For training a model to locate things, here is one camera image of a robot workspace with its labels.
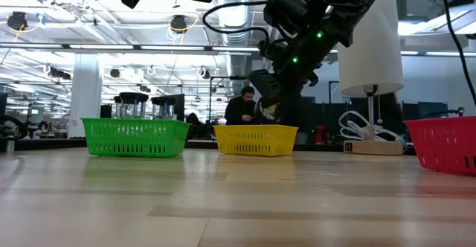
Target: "green basket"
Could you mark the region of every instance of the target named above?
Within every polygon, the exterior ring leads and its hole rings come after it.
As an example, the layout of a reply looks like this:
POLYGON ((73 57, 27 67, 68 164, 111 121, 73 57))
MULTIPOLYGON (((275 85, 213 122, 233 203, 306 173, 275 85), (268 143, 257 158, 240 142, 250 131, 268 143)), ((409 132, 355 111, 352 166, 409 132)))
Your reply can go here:
POLYGON ((189 124, 173 120, 84 118, 91 155, 171 157, 184 150, 189 124))

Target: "lamp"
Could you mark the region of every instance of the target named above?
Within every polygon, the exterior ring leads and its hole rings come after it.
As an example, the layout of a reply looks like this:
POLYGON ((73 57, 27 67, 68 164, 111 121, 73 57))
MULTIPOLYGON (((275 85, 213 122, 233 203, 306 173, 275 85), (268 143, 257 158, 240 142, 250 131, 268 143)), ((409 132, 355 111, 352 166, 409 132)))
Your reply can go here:
POLYGON ((402 56, 396 0, 376 0, 354 29, 353 44, 338 46, 341 93, 368 97, 370 140, 346 141, 345 151, 361 154, 401 155, 398 142, 375 141, 373 96, 403 88, 402 56))

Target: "lamp base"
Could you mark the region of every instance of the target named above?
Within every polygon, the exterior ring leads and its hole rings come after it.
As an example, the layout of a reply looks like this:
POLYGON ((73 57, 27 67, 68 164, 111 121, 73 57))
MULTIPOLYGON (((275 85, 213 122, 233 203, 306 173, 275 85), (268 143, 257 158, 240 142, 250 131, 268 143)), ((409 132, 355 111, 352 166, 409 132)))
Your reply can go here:
POLYGON ((344 152, 363 155, 403 155, 399 142, 389 141, 345 141, 344 152))

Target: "table surface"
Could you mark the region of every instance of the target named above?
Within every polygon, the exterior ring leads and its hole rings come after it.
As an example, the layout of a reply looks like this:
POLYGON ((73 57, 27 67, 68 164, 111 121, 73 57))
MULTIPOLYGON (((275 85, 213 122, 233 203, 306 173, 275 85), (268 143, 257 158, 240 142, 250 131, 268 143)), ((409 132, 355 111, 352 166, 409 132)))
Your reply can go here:
POLYGON ((412 156, 0 155, 5 247, 472 247, 475 205, 475 177, 412 156))

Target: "glass jar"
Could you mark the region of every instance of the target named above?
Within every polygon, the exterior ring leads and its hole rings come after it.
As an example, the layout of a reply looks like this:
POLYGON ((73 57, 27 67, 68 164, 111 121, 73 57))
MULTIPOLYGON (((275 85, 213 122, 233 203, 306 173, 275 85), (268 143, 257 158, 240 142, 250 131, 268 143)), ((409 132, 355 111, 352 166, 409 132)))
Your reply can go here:
POLYGON ((120 118, 139 118, 146 116, 146 102, 149 96, 141 93, 120 93, 120 118))
POLYGON ((173 111, 177 100, 173 97, 153 97, 150 98, 153 104, 152 116, 156 120, 173 119, 173 111))
POLYGON ((120 118, 120 105, 122 104, 122 101, 120 100, 120 97, 114 97, 114 105, 112 107, 112 117, 113 118, 120 118))

